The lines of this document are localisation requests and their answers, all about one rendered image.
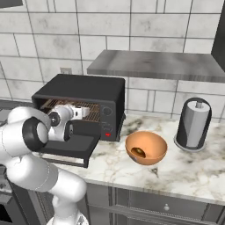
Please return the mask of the black toaster oven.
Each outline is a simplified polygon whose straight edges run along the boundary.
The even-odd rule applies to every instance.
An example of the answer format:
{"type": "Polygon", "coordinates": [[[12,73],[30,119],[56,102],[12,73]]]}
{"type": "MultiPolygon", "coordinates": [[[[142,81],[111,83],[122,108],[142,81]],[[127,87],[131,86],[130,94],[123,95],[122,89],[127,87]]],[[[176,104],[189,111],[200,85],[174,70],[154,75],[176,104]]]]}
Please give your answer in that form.
{"type": "Polygon", "coordinates": [[[35,108],[49,99],[65,99],[99,104],[100,106],[100,140],[118,142],[125,116],[125,79],[107,76],[78,76],[58,74],[39,91],[32,95],[35,108]],[[112,108],[112,114],[102,113],[104,106],[112,108]],[[112,126],[112,132],[103,130],[104,124],[112,126]]]}

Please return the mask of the black toaster oven door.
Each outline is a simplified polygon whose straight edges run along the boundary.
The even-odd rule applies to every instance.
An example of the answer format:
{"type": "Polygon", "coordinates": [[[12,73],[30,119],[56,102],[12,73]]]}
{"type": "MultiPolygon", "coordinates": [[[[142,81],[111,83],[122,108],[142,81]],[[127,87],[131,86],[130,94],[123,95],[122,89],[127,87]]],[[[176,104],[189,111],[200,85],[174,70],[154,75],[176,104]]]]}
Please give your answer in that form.
{"type": "Polygon", "coordinates": [[[100,125],[97,122],[73,120],[73,134],[67,142],[50,141],[40,150],[43,158],[51,163],[63,163],[61,159],[48,159],[47,155],[68,156],[72,159],[83,159],[83,163],[64,162],[87,168],[89,159],[101,136],[100,125]]]}

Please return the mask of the orange bowl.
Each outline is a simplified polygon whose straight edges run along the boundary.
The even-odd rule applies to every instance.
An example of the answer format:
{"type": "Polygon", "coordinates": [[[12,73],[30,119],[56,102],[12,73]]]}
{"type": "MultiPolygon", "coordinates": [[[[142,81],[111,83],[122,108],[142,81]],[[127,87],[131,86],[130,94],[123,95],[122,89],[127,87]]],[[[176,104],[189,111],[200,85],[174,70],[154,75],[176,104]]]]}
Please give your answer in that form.
{"type": "Polygon", "coordinates": [[[158,134],[137,131],[126,138],[127,154],[138,164],[152,165],[160,162],[166,155],[167,143],[158,134]]]}

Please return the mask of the grey cupboard door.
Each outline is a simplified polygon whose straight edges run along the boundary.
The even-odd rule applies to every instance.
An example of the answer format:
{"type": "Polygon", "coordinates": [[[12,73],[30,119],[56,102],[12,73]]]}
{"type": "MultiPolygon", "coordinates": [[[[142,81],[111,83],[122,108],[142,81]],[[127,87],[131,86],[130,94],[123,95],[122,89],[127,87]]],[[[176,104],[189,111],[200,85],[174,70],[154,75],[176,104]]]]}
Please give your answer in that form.
{"type": "Polygon", "coordinates": [[[109,211],[109,188],[105,185],[88,184],[87,203],[91,225],[113,225],[109,211]]]}

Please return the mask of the black paper towel holder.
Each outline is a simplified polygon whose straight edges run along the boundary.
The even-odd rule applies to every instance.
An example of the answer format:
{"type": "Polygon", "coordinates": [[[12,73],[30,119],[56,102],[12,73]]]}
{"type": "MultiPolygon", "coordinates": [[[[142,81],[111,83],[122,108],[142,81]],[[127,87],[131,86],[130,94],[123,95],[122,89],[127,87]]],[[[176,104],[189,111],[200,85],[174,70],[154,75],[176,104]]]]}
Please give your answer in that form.
{"type": "Polygon", "coordinates": [[[207,131],[210,125],[212,119],[212,107],[211,105],[203,98],[189,98],[185,101],[183,108],[182,108],[182,112],[180,115],[180,120],[179,120],[179,124],[178,124],[178,131],[176,133],[176,135],[174,136],[174,142],[175,144],[182,150],[184,151],[188,151],[188,152],[199,152],[201,150],[203,150],[206,147],[206,143],[205,143],[205,139],[207,137],[207,131]],[[207,121],[206,124],[204,126],[204,130],[203,130],[203,134],[200,138],[199,144],[197,147],[195,148],[190,148],[188,147],[187,144],[187,137],[188,137],[188,131],[189,131],[189,127],[187,125],[187,105],[189,102],[191,101],[197,101],[200,103],[205,103],[210,107],[208,116],[207,116],[207,121]]]}

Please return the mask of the white paper towel roll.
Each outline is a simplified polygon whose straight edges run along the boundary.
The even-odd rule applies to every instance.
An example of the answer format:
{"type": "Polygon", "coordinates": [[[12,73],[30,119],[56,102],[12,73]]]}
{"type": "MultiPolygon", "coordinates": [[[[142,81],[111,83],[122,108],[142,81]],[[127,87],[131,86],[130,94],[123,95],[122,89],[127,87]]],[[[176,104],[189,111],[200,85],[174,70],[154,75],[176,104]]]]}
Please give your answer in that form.
{"type": "Polygon", "coordinates": [[[189,127],[187,146],[195,148],[198,146],[203,134],[204,126],[210,107],[205,103],[191,101],[187,105],[187,125],[189,127]]]}

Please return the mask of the grey drawer front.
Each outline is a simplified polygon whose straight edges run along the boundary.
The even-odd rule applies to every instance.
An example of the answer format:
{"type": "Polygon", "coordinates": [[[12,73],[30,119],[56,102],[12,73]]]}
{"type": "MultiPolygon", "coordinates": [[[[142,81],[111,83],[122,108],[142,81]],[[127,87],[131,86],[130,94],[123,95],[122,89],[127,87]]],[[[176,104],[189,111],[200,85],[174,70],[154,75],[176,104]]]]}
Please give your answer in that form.
{"type": "Polygon", "coordinates": [[[174,214],[177,216],[188,217],[200,220],[204,214],[207,204],[173,198],[169,196],[157,195],[154,193],[136,192],[129,193],[129,204],[131,207],[140,208],[159,213],[174,214]],[[165,211],[163,207],[168,204],[169,211],[165,211]]]}

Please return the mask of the dark range hood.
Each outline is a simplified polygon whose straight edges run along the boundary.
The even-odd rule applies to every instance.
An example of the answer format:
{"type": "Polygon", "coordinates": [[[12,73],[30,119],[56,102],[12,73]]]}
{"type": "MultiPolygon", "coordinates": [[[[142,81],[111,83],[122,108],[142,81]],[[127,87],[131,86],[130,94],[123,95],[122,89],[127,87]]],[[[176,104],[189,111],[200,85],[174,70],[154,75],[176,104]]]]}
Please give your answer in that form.
{"type": "Polygon", "coordinates": [[[0,9],[22,6],[22,0],[0,0],[0,9]]]}

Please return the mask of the grey metal wall shelf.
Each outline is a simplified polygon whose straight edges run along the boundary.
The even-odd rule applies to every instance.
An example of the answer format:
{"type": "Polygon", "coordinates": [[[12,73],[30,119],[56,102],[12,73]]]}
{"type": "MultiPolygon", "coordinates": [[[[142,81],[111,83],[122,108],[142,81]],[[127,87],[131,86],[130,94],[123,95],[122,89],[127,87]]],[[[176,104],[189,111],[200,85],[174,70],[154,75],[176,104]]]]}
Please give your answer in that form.
{"type": "Polygon", "coordinates": [[[103,50],[87,73],[225,83],[225,72],[210,54],[103,50]]]}

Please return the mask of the dark wall cupboard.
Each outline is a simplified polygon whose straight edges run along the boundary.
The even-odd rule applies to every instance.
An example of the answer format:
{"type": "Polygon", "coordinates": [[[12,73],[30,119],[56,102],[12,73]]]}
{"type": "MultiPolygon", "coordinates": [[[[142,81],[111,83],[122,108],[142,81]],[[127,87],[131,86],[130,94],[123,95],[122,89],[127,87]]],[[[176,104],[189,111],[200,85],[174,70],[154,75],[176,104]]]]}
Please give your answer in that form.
{"type": "Polygon", "coordinates": [[[225,0],[221,10],[221,17],[217,27],[211,55],[225,71],[225,0]]]}

